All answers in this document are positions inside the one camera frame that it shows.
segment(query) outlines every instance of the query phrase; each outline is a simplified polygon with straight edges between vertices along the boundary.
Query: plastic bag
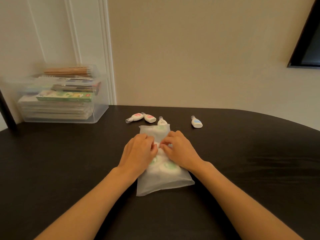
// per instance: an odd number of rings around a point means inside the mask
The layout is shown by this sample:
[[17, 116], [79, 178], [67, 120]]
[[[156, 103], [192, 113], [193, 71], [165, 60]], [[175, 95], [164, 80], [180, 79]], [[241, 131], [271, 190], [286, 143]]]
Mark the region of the plastic bag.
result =
[[141, 125], [140, 134], [154, 137], [158, 153], [145, 172], [138, 177], [137, 196], [145, 196], [158, 190], [174, 189], [195, 184], [189, 172], [171, 161], [159, 148], [159, 143], [170, 132], [170, 125]]

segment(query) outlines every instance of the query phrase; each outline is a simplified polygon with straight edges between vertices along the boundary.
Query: plastic storage bin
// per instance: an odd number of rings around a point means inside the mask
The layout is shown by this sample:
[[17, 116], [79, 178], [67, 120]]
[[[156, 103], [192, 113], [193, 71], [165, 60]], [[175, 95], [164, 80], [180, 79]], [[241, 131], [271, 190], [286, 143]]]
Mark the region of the plastic storage bin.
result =
[[109, 107], [106, 76], [5, 78], [26, 122], [96, 123]]

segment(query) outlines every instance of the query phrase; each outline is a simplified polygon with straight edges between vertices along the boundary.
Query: dark tabletop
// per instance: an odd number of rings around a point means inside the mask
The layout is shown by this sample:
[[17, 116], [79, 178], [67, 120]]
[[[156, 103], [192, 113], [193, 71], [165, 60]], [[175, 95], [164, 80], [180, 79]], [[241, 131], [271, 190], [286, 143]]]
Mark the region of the dark tabletop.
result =
[[[33, 239], [118, 165], [144, 120], [163, 116], [199, 156], [306, 240], [320, 236], [320, 131], [232, 109], [110, 106], [95, 124], [21, 123], [0, 132], [0, 239]], [[196, 116], [201, 129], [191, 126]], [[240, 239], [206, 188], [136, 197], [135, 182], [96, 239]]]

